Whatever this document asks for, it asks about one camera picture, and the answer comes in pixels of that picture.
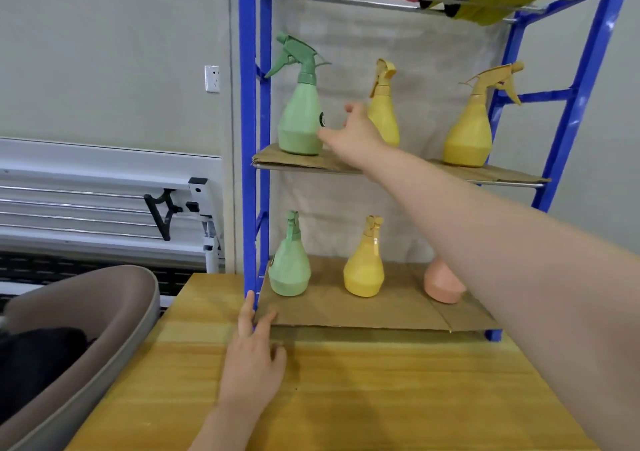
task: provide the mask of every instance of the bottle body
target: bottle body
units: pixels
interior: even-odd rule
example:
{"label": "bottle body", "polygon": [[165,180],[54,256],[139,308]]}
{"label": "bottle body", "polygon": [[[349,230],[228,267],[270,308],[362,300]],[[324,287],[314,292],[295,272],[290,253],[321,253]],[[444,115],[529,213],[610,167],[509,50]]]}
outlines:
{"label": "bottle body", "polygon": [[394,105],[389,95],[375,93],[369,104],[369,119],[376,125],[382,139],[392,146],[400,144],[400,131],[394,114]]}
{"label": "bottle body", "polygon": [[472,95],[444,142],[442,160],[459,166],[484,165],[493,140],[486,112],[486,95]]}
{"label": "bottle body", "polygon": [[316,86],[298,83],[278,124],[278,146],[287,153],[317,155],[322,141],[317,137],[323,113]]}
{"label": "bottle body", "polygon": [[311,266],[301,240],[284,239],[269,266],[273,292],[297,296],[305,292],[311,278]]}
{"label": "bottle body", "polygon": [[377,244],[377,237],[363,235],[356,252],[344,266],[344,286],[356,296],[375,296],[385,280]]}
{"label": "bottle body", "polygon": [[424,292],[439,302],[454,304],[459,302],[467,288],[453,274],[441,257],[431,261],[424,273]]}

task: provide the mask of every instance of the person's left hand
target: person's left hand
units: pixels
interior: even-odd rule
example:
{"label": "person's left hand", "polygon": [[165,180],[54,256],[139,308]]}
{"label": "person's left hand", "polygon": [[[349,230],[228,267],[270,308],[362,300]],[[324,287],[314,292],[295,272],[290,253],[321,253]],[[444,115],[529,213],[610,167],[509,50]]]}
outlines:
{"label": "person's left hand", "polygon": [[260,319],[253,331],[255,293],[247,293],[238,328],[227,348],[218,405],[258,419],[274,398],[287,365],[287,352],[277,347],[271,358],[269,332],[276,311]]}

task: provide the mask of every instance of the cardboard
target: cardboard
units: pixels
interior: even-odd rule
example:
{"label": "cardboard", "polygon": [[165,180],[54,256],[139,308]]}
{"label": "cardboard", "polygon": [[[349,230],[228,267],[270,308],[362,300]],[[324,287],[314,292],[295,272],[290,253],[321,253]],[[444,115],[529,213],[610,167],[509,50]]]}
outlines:
{"label": "cardboard", "polygon": [[[492,165],[480,168],[447,165],[440,160],[430,159],[441,170],[462,180],[476,184],[541,184],[548,179],[527,175],[515,170],[507,170]],[[320,173],[344,173],[357,175],[360,170],[340,160],[331,150],[322,150],[318,156],[292,155],[278,148],[277,143],[269,145],[253,156],[253,165],[263,170],[290,170]]]}
{"label": "cardboard", "polygon": [[300,296],[273,292],[264,278],[256,318],[277,308],[274,325],[473,331],[499,328],[469,293],[457,304],[441,304],[424,293],[426,264],[385,262],[380,293],[361,298],[344,288],[346,259],[309,256],[311,280]]}

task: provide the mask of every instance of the wooden table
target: wooden table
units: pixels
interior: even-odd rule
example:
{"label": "wooden table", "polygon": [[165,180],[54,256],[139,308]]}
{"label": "wooden table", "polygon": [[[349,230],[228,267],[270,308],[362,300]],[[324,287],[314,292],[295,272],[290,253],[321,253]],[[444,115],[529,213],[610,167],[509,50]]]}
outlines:
{"label": "wooden table", "polygon": [[[69,451],[186,451],[215,401],[242,277],[196,274]],[[516,345],[480,334],[275,328],[289,362],[249,449],[594,451]]]}

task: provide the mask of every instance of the chair backrest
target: chair backrest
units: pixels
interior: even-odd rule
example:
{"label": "chair backrest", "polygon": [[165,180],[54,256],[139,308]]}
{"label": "chair backrest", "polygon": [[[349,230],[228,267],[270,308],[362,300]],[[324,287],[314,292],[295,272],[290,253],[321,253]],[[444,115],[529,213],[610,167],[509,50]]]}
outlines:
{"label": "chair backrest", "polygon": [[132,265],[71,277],[9,302],[4,329],[10,333],[67,326],[97,340],[0,426],[0,451],[64,449],[147,336],[159,307],[156,277]]}

